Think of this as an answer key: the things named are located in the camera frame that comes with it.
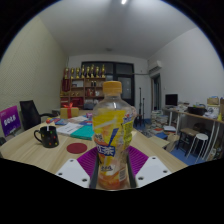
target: cup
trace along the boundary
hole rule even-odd
[[[37,132],[40,134],[41,140],[37,138]],[[34,137],[41,142],[45,148],[54,148],[59,145],[56,127],[54,126],[49,126],[49,131],[47,131],[47,126],[40,128],[40,130],[35,130]]]

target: purple box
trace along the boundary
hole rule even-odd
[[[1,111],[0,119],[5,137],[7,137],[17,128],[21,127],[17,106],[13,106]]]
[[[92,113],[86,113],[86,117],[87,117],[87,118],[91,118],[92,116],[93,116]]]

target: yellow bottle cap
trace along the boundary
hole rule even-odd
[[[103,92],[106,94],[122,93],[121,82],[108,81],[103,83]]]

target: white wall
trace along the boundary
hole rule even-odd
[[[140,91],[141,87],[141,99],[145,98],[145,118],[150,117],[150,104],[151,104],[151,92],[148,88],[150,84],[150,78],[148,75],[140,75],[147,73],[147,60],[141,58],[134,58],[122,55],[78,55],[69,57],[68,67],[76,68],[81,67],[82,62],[84,61],[112,61],[112,62],[126,62],[134,64],[134,72],[138,73],[135,75],[135,107],[139,111],[139,101],[140,101]]]
[[[207,97],[224,96],[221,61],[210,41],[198,28],[167,44],[149,58],[149,63],[155,60],[160,60],[163,65],[159,71],[162,107],[165,105],[165,94],[177,93],[180,101],[189,101],[191,105],[196,102],[207,105]],[[196,122],[206,123],[206,128],[211,130],[211,121],[190,117],[185,119],[183,126],[192,128]]]
[[[40,114],[60,107],[66,57],[40,18],[30,20],[11,42],[0,64],[0,111],[14,105],[20,111],[19,101],[23,100],[34,100]],[[0,136],[4,137],[1,127]]]

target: juice bottle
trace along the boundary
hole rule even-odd
[[[121,99],[121,82],[104,82],[103,92],[104,100],[94,107],[92,118],[99,156],[98,184],[117,190],[127,181],[127,148],[136,111]]]

